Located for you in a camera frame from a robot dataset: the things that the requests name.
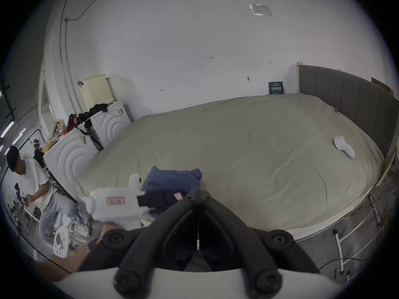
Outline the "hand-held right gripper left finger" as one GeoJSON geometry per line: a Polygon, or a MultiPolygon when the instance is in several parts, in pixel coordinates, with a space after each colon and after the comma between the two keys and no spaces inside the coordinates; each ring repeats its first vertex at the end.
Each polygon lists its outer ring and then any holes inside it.
{"type": "Polygon", "coordinates": [[[113,285],[118,293],[148,293],[160,249],[192,216],[198,198],[200,190],[191,191],[148,227],[130,231],[116,229],[106,233],[84,259],[79,271],[116,267],[113,285]]]}

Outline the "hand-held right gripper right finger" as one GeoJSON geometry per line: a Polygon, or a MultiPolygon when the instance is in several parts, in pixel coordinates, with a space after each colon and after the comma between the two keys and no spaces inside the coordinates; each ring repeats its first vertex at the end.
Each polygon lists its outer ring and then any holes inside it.
{"type": "Polygon", "coordinates": [[[233,254],[241,258],[247,293],[278,293],[283,285],[278,264],[290,272],[320,274],[287,231],[252,229],[205,190],[199,190],[199,205],[227,240],[233,254]]]}

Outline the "person's left hand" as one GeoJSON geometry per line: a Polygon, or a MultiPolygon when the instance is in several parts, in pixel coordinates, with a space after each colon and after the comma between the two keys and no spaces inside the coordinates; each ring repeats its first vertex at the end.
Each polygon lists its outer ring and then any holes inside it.
{"type": "Polygon", "coordinates": [[[92,251],[97,245],[99,245],[101,243],[104,235],[107,234],[111,230],[123,230],[123,227],[121,227],[115,223],[104,223],[102,226],[102,232],[100,234],[100,237],[95,241],[89,242],[88,249],[90,251],[92,251]]]}

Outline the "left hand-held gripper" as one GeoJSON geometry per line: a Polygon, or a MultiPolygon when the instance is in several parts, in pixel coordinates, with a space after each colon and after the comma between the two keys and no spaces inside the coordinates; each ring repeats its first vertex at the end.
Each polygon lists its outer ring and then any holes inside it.
{"type": "Polygon", "coordinates": [[[139,206],[142,180],[132,174],[127,187],[99,188],[86,197],[86,209],[95,221],[113,223],[125,230],[147,227],[155,221],[150,214],[162,214],[184,199],[184,192],[149,192],[149,208],[139,206]]]}

